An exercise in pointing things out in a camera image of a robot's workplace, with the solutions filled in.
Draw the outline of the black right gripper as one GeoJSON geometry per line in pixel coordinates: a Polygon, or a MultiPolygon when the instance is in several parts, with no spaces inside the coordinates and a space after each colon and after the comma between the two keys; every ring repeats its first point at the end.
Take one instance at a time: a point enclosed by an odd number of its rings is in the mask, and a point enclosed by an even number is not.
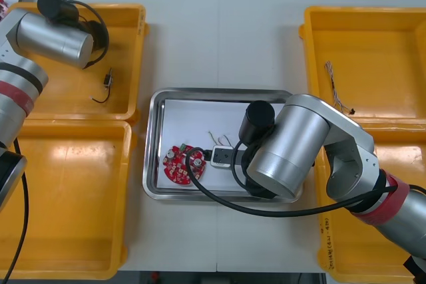
{"type": "Polygon", "coordinates": [[[239,150],[234,148],[232,151],[232,161],[234,164],[246,164],[248,162],[247,149],[239,150]]]}

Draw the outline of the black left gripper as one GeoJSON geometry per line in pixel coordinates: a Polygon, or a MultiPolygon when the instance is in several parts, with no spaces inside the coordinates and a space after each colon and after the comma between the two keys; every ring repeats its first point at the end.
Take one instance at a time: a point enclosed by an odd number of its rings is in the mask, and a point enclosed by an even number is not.
{"type": "Polygon", "coordinates": [[[92,36],[92,52],[104,49],[104,29],[99,22],[93,20],[79,21],[79,28],[92,36]]]}

